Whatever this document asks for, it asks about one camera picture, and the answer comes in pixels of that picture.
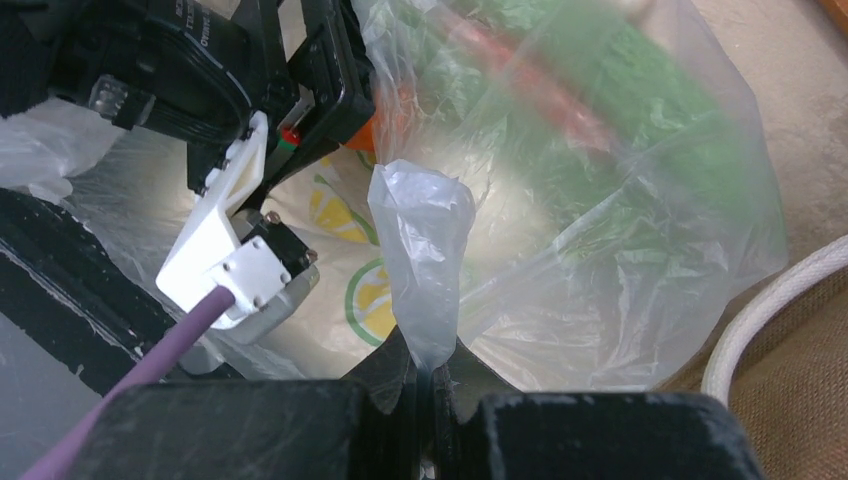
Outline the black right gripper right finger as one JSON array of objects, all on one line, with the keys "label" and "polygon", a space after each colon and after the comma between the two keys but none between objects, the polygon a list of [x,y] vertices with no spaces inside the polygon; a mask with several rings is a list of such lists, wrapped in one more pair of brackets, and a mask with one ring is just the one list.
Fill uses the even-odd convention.
[{"label": "black right gripper right finger", "polygon": [[763,479],[746,432],[691,392],[515,389],[464,345],[433,380],[440,479]]}]

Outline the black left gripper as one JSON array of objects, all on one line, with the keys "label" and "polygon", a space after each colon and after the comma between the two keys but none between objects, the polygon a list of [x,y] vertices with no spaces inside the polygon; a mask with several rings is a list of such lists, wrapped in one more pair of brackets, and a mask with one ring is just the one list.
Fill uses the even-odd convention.
[{"label": "black left gripper", "polygon": [[359,25],[347,1],[304,1],[306,37],[285,55],[278,1],[241,1],[225,18],[185,4],[186,30],[199,45],[188,98],[197,119],[187,144],[187,187],[202,195],[224,152],[248,134],[256,112],[268,118],[263,179],[247,204],[334,152],[371,119],[375,105]]}]

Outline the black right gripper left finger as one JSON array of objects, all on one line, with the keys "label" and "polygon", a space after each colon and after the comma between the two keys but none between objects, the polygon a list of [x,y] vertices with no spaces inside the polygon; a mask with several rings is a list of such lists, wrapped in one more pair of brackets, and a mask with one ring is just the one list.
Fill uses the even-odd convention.
[{"label": "black right gripper left finger", "polygon": [[338,380],[146,385],[103,411],[72,479],[414,479],[399,331]]}]

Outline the clear plastic grocery bag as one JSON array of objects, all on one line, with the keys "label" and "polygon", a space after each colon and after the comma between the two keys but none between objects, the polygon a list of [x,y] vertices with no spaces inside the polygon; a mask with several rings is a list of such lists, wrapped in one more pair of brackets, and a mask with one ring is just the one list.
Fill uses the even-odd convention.
[{"label": "clear plastic grocery bag", "polygon": [[[296,312],[244,345],[205,328],[193,372],[340,377],[393,331],[429,366],[458,345],[526,391],[646,390],[690,360],[729,302],[787,262],[745,258],[694,198],[649,163],[566,138],[413,18],[447,1],[347,1],[378,92],[404,89],[405,124],[376,153],[344,145],[258,209],[315,252]],[[609,1],[707,89],[739,76],[689,1]],[[187,144],[49,98],[1,114],[1,192],[58,204],[124,273],[155,279],[195,206]]]}]

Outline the green vegetable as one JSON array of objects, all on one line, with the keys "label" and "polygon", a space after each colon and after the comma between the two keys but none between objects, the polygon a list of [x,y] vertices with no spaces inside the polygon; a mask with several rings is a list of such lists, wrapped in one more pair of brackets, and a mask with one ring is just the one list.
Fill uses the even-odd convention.
[{"label": "green vegetable", "polygon": [[660,168],[744,256],[783,262],[774,174],[748,87],[707,89],[609,1],[447,1],[413,10],[440,39],[500,82],[566,138],[627,165]]}]

